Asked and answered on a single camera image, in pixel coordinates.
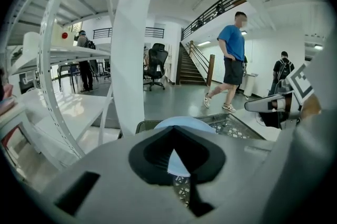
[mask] chair base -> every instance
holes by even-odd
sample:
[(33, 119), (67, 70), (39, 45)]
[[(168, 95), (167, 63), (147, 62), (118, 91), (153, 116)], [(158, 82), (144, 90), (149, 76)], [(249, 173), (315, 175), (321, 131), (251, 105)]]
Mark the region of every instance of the chair base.
[(150, 85), (149, 91), (152, 91), (152, 87), (153, 87), (154, 85), (160, 86), (160, 87), (163, 88), (163, 90), (165, 90), (165, 87), (164, 87), (163, 83), (156, 82), (156, 81), (154, 81), (154, 80), (152, 80), (152, 81), (150, 81), (150, 82), (146, 82), (146, 83), (144, 83), (143, 85)]

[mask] person wearing backpack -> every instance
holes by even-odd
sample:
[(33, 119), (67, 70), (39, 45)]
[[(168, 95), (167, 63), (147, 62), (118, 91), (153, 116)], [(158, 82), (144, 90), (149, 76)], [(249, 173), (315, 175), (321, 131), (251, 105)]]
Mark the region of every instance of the person wearing backpack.
[[(81, 30), (78, 33), (77, 46), (89, 48), (89, 41), (86, 37), (84, 30)], [(84, 62), (79, 62), (80, 64), (80, 73), (83, 82), (83, 89), (81, 92), (93, 90), (93, 75), (90, 70), (89, 62), (86, 60)]]
[(287, 75), (293, 71), (294, 68), (295, 68), (294, 65), (291, 63), (290, 60), (288, 60), (288, 53), (286, 51), (283, 51), (281, 53), (281, 59), (275, 63), (274, 70), (273, 70), (274, 71), (273, 72), (273, 84), (269, 91), (268, 96), (275, 94), (275, 90), (276, 90), (276, 86), (278, 82), (280, 80), (285, 79)]

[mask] staircase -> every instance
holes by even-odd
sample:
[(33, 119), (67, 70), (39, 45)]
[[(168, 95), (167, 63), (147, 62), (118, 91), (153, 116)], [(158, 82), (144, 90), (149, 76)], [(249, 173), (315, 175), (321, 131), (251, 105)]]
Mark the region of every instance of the staircase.
[(203, 85), (206, 86), (205, 80), (202, 78), (198, 69), (195, 67), (193, 61), (191, 60), (189, 54), (186, 52), (185, 48), (182, 48), (182, 63), (180, 72), (180, 84), (192, 84), (192, 85)]

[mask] man in blue shirt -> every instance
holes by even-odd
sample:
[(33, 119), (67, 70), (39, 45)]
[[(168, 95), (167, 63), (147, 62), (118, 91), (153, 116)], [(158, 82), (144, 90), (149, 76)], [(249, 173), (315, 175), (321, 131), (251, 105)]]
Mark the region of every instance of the man in blue shirt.
[(226, 101), (222, 108), (235, 112), (232, 99), (237, 87), (242, 83), (244, 62), (244, 38), (240, 28), (246, 26), (247, 16), (245, 13), (236, 12), (234, 25), (224, 27), (217, 40), (224, 55), (225, 77), (223, 84), (217, 86), (212, 92), (204, 96), (204, 105), (209, 108), (211, 98), (228, 89)]

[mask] white pillar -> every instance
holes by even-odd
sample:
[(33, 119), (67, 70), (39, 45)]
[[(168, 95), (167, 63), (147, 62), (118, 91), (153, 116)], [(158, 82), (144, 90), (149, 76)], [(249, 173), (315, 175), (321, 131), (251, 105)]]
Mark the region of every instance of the white pillar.
[(143, 47), (150, 0), (119, 0), (111, 38), (111, 79), (124, 136), (144, 120)]

